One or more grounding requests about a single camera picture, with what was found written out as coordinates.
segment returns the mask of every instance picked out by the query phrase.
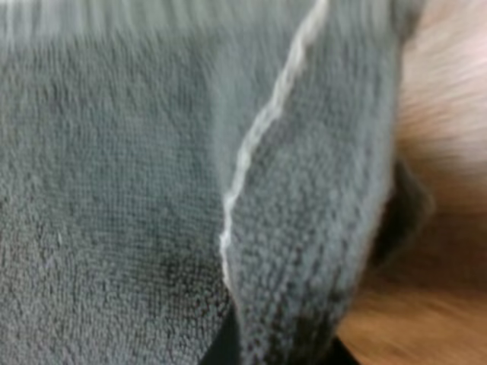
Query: white seam line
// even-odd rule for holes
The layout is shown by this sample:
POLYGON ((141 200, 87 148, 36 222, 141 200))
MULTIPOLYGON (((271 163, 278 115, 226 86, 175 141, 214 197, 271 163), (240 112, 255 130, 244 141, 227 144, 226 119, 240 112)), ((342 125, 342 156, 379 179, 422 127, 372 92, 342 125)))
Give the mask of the white seam line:
POLYGON ((328 10, 329 0, 317 0, 301 23, 291 41, 288 59, 275 82, 271 99, 257 114, 237 152, 234 178, 230 189, 224 194, 224 229, 220 235, 223 280, 228 289, 230 289, 230 279, 228 276, 227 249, 231 244, 232 212, 244 190, 247 172, 252 163, 252 155, 271 124, 281 117, 294 83, 304 69, 307 48, 315 41, 318 33, 324 27, 328 10))

